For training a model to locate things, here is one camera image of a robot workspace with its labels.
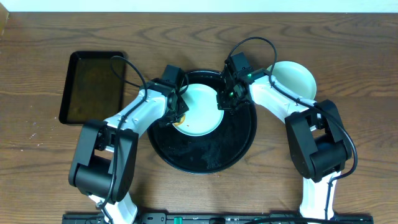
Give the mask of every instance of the white wall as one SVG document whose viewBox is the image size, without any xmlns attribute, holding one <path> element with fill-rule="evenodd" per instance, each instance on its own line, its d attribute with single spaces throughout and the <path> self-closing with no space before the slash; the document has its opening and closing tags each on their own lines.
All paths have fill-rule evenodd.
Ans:
<svg viewBox="0 0 398 224">
<path fill-rule="evenodd" d="M 0 0 L 11 12 L 398 12 L 398 0 Z"/>
</svg>

